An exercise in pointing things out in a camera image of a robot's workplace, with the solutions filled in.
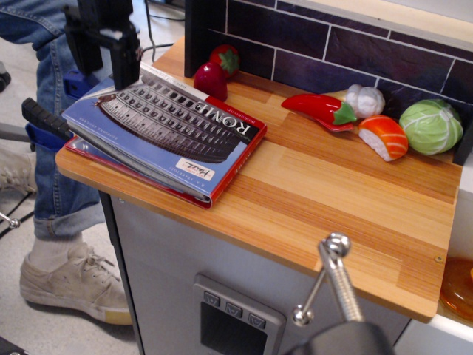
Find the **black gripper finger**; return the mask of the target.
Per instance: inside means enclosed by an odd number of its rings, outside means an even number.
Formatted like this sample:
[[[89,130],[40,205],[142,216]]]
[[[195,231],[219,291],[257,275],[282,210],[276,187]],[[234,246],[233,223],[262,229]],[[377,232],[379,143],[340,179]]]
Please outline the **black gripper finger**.
[[[79,71],[90,75],[103,67],[101,49],[90,31],[66,26],[67,43]]]
[[[129,24],[110,49],[115,89],[122,90],[135,83],[140,74],[141,46],[137,29]]]

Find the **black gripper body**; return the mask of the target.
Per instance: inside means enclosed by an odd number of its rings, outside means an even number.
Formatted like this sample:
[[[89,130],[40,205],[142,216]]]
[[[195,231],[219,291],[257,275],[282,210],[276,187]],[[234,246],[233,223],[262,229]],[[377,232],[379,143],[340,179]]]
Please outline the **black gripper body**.
[[[131,1],[77,1],[63,7],[65,32],[71,48],[85,44],[102,47],[134,47]]]

